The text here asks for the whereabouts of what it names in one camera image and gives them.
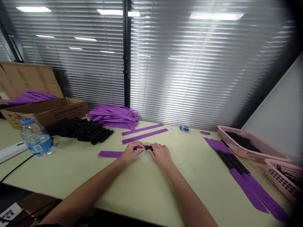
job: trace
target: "plastic water bottle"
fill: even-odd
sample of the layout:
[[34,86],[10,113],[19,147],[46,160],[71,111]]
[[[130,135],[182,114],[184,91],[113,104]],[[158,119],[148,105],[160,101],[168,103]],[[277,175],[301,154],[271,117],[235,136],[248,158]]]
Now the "plastic water bottle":
[[34,156],[43,157],[56,149],[51,136],[42,125],[35,123],[33,118],[24,118],[20,122],[23,124],[22,139]]

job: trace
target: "white wall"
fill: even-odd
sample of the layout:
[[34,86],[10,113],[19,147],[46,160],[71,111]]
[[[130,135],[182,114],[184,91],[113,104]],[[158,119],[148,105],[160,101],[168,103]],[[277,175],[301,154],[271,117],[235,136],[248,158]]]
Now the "white wall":
[[287,154],[303,159],[303,53],[242,128]]

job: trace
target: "white power strip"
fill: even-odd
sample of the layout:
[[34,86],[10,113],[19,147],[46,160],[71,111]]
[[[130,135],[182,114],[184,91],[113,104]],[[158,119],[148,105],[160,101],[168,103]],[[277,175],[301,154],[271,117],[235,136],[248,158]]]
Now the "white power strip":
[[11,157],[14,157],[17,154],[20,154],[27,149],[27,145],[21,141],[10,147],[0,150],[0,163],[6,161],[7,159],[10,159]]

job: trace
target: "black item in basket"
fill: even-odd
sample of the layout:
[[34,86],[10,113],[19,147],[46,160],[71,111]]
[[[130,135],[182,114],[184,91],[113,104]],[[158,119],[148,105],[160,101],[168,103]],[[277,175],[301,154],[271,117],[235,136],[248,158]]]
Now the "black item in basket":
[[240,136],[234,132],[226,132],[234,141],[236,141],[240,146],[244,147],[247,150],[255,151],[258,153],[262,153],[258,148],[252,145],[251,140]]
[[277,170],[303,191],[303,181],[300,178],[295,177],[289,173],[283,172],[280,165],[277,165]]

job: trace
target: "pile of black foam tubes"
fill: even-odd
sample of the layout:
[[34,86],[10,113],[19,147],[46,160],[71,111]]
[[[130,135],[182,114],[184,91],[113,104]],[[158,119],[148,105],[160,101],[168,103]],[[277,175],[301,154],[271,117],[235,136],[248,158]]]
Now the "pile of black foam tubes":
[[103,124],[98,124],[87,119],[73,118],[62,119],[56,124],[46,128],[50,136],[59,135],[62,137],[77,138],[79,141],[91,142],[92,145],[104,142],[113,130],[102,127]]

